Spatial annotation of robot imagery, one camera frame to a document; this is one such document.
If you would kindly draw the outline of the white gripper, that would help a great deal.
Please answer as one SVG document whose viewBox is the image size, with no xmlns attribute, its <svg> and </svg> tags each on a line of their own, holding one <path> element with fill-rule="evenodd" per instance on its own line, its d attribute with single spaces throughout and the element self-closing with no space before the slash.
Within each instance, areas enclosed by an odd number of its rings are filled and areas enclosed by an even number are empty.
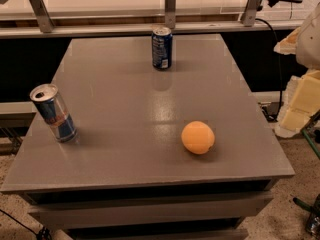
<svg viewBox="0 0 320 240">
<path fill-rule="evenodd" d="M 291 77 L 277 117 L 276 135 L 291 138 L 320 110 L 320 4 L 301 28 L 275 45 L 274 51 L 282 55 L 296 54 L 297 62 L 309 69 L 301 77 Z"/>
</svg>

